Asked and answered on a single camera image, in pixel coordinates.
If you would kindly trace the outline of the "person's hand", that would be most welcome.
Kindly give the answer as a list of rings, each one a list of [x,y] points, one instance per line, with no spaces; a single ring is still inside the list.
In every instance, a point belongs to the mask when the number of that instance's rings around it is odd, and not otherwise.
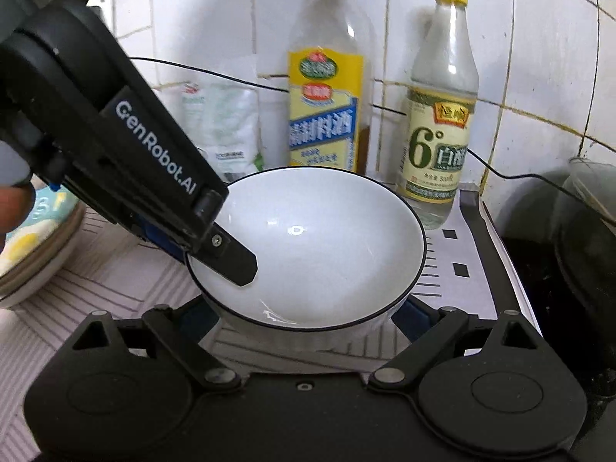
[[[34,202],[31,171],[12,147],[1,142],[0,156],[0,235],[4,247],[6,235],[26,219]]]

